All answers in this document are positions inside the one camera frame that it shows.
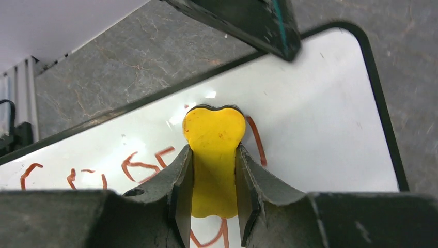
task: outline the black felt edge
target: black felt edge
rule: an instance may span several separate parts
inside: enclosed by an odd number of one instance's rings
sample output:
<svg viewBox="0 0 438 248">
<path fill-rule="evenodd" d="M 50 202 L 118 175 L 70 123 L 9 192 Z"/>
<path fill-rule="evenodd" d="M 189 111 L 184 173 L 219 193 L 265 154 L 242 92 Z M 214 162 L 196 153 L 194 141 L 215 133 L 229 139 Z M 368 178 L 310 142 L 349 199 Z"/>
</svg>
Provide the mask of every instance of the black felt edge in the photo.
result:
<svg viewBox="0 0 438 248">
<path fill-rule="evenodd" d="M 321 33 L 325 30 L 331 29 L 331 28 L 341 28 L 341 29 L 345 29 L 345 30 L 349 31 L 352 35 L 354 35 L 356 37 L 356 39 L 358 40 L 358 42 L 361 46 L 362 54 L 363 54 L 364 61 L 365 61 L 365 66 L 366 66 L 367 71 L 368 71 L 368 76 L 369 76 L 369 79 L 371 82 L 371 88 L 372 88 L 372 91 L 374 94 L 374 99 L 376 101 L 376 106 L 377 106 L 377 109 L 379 112 L 380 121 L 381 121 L 381 124 L 383 127 L 383 131 L 385 133 L 386 142 L 388 144 L 389 153 L 390 153 L 391 160 L 392 160 L 392 163 L 394 166 L 394 171 L 395 171 L 395 174 L 397 177 L 398 186 L 399 186 L 399 189 L 401 191 L 409 191 L 408 181 L 406 179 L 406 175 L 404 173 L 403 165 L 401 162 L 400 152 L 399 152 L 399 149 L 397 146 L 397 141 L 396 141 L 396 138 L 394 135 L 393 126 L 391 124 L 391 119 L 389 117 L 388 108 L 386 106 L 385 97 L 383 95 L 382 86 L 381 86 L 379 75 L 377 72 L 376 62 L 374 61 L 374 57 L 372 55 L 372 50 L 371 50 L 371 45 L 369 43 L 368 37 L 365 34 L 365 32 L 360 27 L 358 27 L 357 25 L 355 25 L 353 23 L 345 22 L 345 21 L 335 21 L 335 22 L 331 22 L 331 23 L 327 23 L 327 24 L 318 26 L 318 27 L 313 28 L 309 31 L 306 31 L 306 32 L 302 33 L 301 37 L 302 37 L 302 39 L 305 39 L 305 38 L 308 38 L 308 37 L 313 36 L 315 34 Z M 163 97 L 174 94 L 180 90 L 186 89 L 186 88 L 191 87 L 191 86 L 195 86 L 196 84 L 198 84 L 206 79 L 209 79 L 213 76 L 219 75 L 227 70 L 233 69 L 237 66 L 240 66 L 240 65 L 247 63 L 251 60 L 254 60 L 256 58 L 259 58 L 264 54 L 265 54 L 264 52 L 260 52 L 260 51 L 255 52 L 253 54 L 249 54 L 249 55 L 244 56 L 242 58 L 239 58 L 235 61 L 232 61 L 228 64 L 214 68 L 206 73 L 197 75 L 197 76 L 195 76 L 191 79 L 188 79 L 188 80 L 184 80 L 183 82 L 181 82 L 175 86 L 169 87 L 167 89 L 161 90 L 154 95 L 141 98 L 133 103 L 130 103 L 130 104 L 127 104 L 123 107 L 117 108 L 116 110 L 109 111 L 105 114 L 102 114 L 102 115 L 96 117 L 96 118 L 93 118 L 89 121 L 86 121 L 82 124 L 79 124 L 73 128 L 62 131 L 58 134 L 55 134 L 55 135 L 50 136 L 48 138 L 45 138 L 41 141 L 38 141 L 30 146 L 24 147 L 24 148 L 19 149 L 15 152 L 12 152 L 8 155 L 5 155 L 5 156 L 0 158 L 0 165 L 3 165 L 7 162 L 10 162 L 14 159 L 22 157 L 26 154 L 29 154 L 31 152 L 34 152 L 34 151 L 39 150 L 41 148 L 44 148 L 48 145 L 51 145 L 53 143 L 59 142 L 63 139 L 71 137 L 73 135 L 76 135 L 76 134 L 83 132 L 85 130 L 88 130 L 92 127 L 95 127 L 97 125 L 105 123 L 111 119 L 119 117 L 123 114 L 126 114 L 126 113 L 133 111 L 139 107 L 142 107 L 146 104 L 149 104 L 151 102 L 159 100 Z"/>
</svg>

